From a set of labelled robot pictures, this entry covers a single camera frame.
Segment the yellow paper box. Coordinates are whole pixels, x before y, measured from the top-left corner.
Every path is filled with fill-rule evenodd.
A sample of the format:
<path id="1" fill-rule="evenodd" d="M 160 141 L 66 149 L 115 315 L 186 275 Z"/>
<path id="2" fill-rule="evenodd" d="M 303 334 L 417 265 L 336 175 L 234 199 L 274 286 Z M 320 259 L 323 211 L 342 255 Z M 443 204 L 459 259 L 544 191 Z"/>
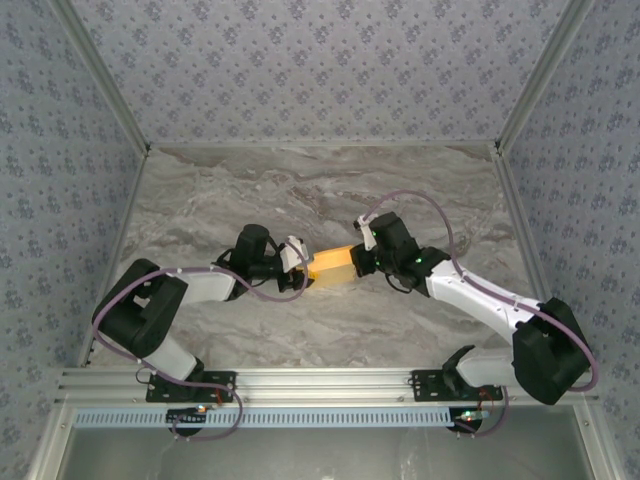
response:
<path id="1" fill-rule="evenodd" d="M 318 273 L 310 289 L 327 288 L 351 283 L 356 279 L 356 269 L 351 258 L 353 245 L 316 252 L 308 269 Z"/>

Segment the black left LED board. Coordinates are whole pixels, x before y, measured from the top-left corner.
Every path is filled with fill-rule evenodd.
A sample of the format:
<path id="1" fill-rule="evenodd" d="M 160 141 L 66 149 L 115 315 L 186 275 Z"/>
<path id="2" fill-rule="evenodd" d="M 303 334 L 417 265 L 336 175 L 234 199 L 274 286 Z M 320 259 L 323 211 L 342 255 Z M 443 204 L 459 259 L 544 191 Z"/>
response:
<path id="1" fill-rule="evenodd" d="M 165 423 L 171 429 L 201 430 L 206 422 L 207 410 L 202 407 L 168 409 Z"/>

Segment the black led board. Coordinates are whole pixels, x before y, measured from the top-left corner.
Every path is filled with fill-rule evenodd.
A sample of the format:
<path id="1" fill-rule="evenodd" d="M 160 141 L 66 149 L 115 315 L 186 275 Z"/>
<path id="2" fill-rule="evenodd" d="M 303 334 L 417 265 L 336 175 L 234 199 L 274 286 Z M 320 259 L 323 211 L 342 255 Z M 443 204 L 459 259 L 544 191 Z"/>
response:
<path id="1" fill-rule="evenodd" d="M 465 434 L 475 434 L 483 422 L 492 416 L 491 410 L 472 408 L 450 408 L 449 413 L 453 422 L 450 430 Z"/>
<path id="2" fill-rule="evenodd" d="M 207 410 L 202 407 L 168 409 L 165 423 L 171 429 L 201 430 L 206 422 Z"/>

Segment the grey metal panel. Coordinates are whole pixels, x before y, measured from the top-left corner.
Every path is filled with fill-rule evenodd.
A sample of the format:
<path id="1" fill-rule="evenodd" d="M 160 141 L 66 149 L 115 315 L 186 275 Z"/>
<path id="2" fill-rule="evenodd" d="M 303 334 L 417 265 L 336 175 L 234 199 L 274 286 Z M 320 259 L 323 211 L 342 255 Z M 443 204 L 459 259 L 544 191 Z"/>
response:
<path id="1" fill-rule="evenodd" d="M 57 480 L 595 480 L 573 441 L 517 446 L 445 429 L 247 429 L 180 442 L 165 430 L 78 429 Z"/>

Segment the black right LED board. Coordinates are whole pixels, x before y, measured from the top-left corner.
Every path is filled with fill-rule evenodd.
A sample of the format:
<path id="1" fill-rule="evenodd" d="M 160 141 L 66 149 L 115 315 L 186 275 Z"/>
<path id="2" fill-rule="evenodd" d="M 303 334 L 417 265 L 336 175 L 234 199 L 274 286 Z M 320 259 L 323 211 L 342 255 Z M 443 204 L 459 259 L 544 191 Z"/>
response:
<path id="1" fill-rule="evenodd" d="M 475 434 L 483 422 L 492 416 L 491 410 L 472 408 L 450 408 L 449 413 L 453 422 L 450 430 L 465 434 Z"/>

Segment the aluminium cross rail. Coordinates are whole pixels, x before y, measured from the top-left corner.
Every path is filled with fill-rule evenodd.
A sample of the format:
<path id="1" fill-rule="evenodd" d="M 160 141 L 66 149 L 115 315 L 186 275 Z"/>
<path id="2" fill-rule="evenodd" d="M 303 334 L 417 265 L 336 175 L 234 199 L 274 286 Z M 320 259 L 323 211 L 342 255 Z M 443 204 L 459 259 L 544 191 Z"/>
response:
<path id="1" fill-rule="evenodd" d="M 395 407 L 415 403 L 409 367 L 240 368 L 236 392 L 251 407 Z M 56 404 L 140 407 L 150 371 L 138 366 L 69 368 L 54 390 Z"/>

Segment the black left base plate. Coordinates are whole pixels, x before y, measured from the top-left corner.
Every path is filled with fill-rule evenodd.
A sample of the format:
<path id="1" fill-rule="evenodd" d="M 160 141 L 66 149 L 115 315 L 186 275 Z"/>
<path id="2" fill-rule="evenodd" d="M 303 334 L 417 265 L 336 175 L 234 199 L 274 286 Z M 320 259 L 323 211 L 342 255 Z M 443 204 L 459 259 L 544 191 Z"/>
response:
<path id="1" fill-rule="evenodd" d="M 237 373 L 235 371 L 193 372 L 187 382 L 206 383 L 207 387 L 195 387 L 176 384 L 158 375 L 148 380 L 147 403 L 231 403 L 233 395 L 228 389 L 235 389 Z"/>

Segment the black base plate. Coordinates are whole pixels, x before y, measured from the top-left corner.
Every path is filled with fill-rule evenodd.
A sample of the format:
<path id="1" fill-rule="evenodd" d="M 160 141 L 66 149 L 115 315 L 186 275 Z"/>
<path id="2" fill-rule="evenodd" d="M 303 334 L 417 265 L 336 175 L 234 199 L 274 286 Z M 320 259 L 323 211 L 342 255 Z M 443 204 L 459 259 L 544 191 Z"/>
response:
<path id="1" fill-rule="evenodd" d="M 148 380 L 147 403 L 231 403 L 233 395 L 228 389 L 235 389 L 237 373 L 235 371 L 193 372 L 187 382 L 206 383 L 207 387 L 195 387 L 176 384 L 158 375 Z"/>
<path id="2" fill-rule="evenodd" d="M 416 402 L 477 402 L 504 398 L 500 387 L 473 387 L 455 371 L 413 370 L 407 381 Z"/>

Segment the aluminium right side rail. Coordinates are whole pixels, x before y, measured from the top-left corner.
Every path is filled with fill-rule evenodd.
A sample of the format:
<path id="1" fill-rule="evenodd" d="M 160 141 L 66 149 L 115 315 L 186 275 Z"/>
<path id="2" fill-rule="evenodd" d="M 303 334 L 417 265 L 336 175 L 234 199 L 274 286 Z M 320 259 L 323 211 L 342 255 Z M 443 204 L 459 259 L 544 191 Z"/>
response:
<path id="1" fill-rule="evenodd" d="M 514 227 L 521 259 L 531 290 L 526 297 L 535 298 L 546 303 L 551 297 L 550 288 L 543 272 L 535 242 L 527 221 L 526 212 L 517 190 L 517 185 L 508 160 L 494 145 L 490 145 L 491 158 L 494 162 L 498 181 L 504 194 L 507 210 Z"/>

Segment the aluminium left side rail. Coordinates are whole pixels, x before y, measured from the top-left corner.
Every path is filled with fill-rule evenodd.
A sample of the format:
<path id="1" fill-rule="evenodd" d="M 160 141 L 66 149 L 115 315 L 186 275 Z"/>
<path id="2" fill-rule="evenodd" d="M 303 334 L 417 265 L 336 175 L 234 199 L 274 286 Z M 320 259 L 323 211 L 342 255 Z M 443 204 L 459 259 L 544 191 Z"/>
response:
<path id="1" fill-rule="evenodd" d="M 135 172 L 133 183 L 125 203 L 122 217 L 119 222 L 119 227 L 116 233 L 115 241 L 109 254 L 109 259 L 106 266 L 106 272 L 105 272 L 105 275 L 103 276 L 100 287 L 98 288 L 96 302 L 90 308 L 90 311 L 89 311 L 89 324 L 85 332 L 83 343 L 80 347 L 80 351 L 79 351 L 77 362 L 76 362 L 76 366 L 80 368 L 84 368 L 87 366 L 91 356 L 91 351 L 93 348 L 93 333 L 92 333 L 93 313 L 95 309 L 99 306 L 99 304 L 101 303 L 105 295 L 108 293 L 109 288 L 112 285 L 112 281 L 116 276 L 117 268 L 119 265 L 119 261 L 124 248 L 124 243 L 126 240 L 128 226 L 131 220 L 132 210 L 136 201 L 138 190 L 140 188 L 145 164 L 149 157 L 150 151 L 151 151 L 151 147 L 147 146 L 146 150 L 142 153 L 140 157 L 140 162 Z"/>

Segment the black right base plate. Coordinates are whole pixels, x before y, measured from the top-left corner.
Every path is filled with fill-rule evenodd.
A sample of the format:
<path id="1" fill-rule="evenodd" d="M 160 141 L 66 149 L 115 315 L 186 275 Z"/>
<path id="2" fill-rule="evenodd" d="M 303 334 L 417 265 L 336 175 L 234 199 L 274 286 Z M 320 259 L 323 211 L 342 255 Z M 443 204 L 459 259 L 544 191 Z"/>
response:
<path id="1" fill-rule="evenodd" d="M 477 402 L 504 398 L 500 387 L 473 387 L 455 371 L 413 370 L 407 381 L 416 402 Z"/>

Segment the aluminium right frame post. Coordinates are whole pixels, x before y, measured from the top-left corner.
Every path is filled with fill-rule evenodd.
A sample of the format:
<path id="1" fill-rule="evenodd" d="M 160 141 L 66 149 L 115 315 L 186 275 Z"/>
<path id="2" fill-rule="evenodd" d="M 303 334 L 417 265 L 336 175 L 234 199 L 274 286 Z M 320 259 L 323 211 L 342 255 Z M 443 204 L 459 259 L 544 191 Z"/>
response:
<path id="1" fill-rule="evenodd" d="M 506 156 L 513 147 L 594 3 L 595 0 L 567 0 L 556 26 L 551 31 L 521 95 L 496 140 L 496 149 L 501 156 Z"/>

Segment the aluminium frame post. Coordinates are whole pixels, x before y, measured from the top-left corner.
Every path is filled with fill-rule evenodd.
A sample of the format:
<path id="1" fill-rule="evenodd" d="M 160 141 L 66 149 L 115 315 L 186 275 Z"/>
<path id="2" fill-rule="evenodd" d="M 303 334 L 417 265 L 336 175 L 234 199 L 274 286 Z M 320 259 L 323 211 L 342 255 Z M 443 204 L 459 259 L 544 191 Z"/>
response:
<path id="1" fill-rule="evenodd" d="M 521 95 L 496 140 L 496 149 L 501 156 L 506 156 L 513 147 L 594 3 L 595 0 L 567 0 L 556 26 L 551 31 Z"/>
<path id="2" fill-rule="evenodd" d="M 149 151 L 149 144 L 71 0 L 47 1 L 89 70 L 98 90 L 118 120 L 127 139 L 145 157 Z"/>

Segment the aluminium left frame post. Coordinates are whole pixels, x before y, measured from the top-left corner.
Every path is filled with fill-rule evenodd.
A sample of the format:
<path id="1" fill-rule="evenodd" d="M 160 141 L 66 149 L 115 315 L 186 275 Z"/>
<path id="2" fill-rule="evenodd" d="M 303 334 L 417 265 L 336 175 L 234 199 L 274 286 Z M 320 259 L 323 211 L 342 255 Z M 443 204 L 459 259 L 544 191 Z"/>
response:
<path id="1" fill-rule="evenodd" d="M 71 0 L 47 1 L 89 70 L 98 90 L 118 120 L 127 139 L 145 157 L 149 151 L 149 144 Z"/>

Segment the aluminium left lower frame bar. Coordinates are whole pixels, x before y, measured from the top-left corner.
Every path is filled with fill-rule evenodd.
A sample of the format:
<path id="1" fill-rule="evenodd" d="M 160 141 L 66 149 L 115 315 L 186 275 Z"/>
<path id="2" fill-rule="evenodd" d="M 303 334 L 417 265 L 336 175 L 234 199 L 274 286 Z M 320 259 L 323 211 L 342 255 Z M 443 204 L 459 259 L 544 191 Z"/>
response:
<path id="1" fill-rule="evenodd" d="M 58 404 L 52 408 L 26 480 L 57 479 L 74 419 L 74 407 Z"/>

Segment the aluminium frame bar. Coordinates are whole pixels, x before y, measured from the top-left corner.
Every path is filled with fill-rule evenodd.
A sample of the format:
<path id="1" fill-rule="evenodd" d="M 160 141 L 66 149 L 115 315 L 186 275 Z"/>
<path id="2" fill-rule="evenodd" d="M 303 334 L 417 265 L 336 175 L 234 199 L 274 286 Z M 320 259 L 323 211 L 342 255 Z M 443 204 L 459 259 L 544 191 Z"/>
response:
<path id="1" fill-rule="evenodd" d="M 52 408 L 26 480 L 57 479 L 74 419 L 74 407 L 58 404 Z"/>
<path id="2" fill-rule="evenodd" d="M 580 435 L 595 480 L 628 480 L 604 409 L 583 402 L 574 406 Z"/>

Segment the aluminium right lower frame bar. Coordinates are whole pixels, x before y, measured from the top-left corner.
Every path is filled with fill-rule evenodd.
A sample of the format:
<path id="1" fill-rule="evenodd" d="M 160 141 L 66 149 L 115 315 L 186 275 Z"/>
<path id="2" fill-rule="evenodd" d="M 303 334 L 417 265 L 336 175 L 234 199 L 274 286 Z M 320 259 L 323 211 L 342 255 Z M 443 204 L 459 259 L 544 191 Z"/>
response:
<path id="1" fill-rule="evenodd" d="M 628 480 L 604 409 L 583 402 L 574 406 L 580 435 L 595 480 Z"/>

